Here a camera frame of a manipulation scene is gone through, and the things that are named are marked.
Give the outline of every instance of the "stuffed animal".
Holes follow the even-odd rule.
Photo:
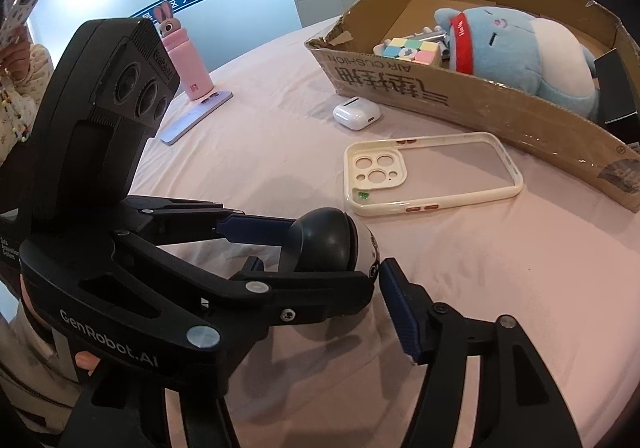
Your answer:
[[[449,33],[449,69],[596,119],[595,58],[562,24],[496,6],[464,12],[441,8],[434,17]]]

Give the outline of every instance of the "smartphone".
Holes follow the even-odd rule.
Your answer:
[[[160,139],[167,145],[173,145],[188,131],[193,129],[200,121],[204,120],[211,112],[226,102],[234,94],[231,91],[213,93],[209,98],[198,103],[193,109],[178,120],[174,121],[160,133]]]
[[[2,21],[2,26],[0,26],[0,51],[4,50],[8,45],[17,42],[14,29],[26,24],[37,2],[38,0],[14,1],[6,13],[4,21]]]

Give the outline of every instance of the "screw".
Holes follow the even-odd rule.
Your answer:
[[[252,293],[266,293],[269,291],[269,286],[264,282],[251,281],[244,284],[244,287]]]
[[[447,314],[449,312],[449,306],[442,302],[436,302],[433,304],[433,310],[438,314]]]
[[[286,309],[283,309],[282,313],[280,313],[280,319],[283,322],[290,322],[295,317],[296,317],[296,312],[293,309],[289,309],[288,307]]]
[[[194,325],[187,331],[187,339],[197,348],[209,349],[218,345],[220,333],[208,325]]]
[[[513,329],[514,327],[516,327],[518,322],[516,322],[516,319],[513,316],[509,314],[503,314],[498,318],[498,323],[505,329]]]

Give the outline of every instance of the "clear phone case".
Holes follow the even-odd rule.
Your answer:
[[[364,216],[506,199],[523,186],[520,171],[489,133],[363,141],[344,153],[344,198]]]

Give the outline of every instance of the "cardboard box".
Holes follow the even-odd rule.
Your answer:
[[[385,38],[433,27],[438,8],[490,5],[561,22],[596,57],[616,48],[632,89],[640,91],[638,45],[617,17],[593,0],[359,0],[305,45],[341,95],[490,132],[638,212],[640,155],[595,123],[507,86],[372,54]]]

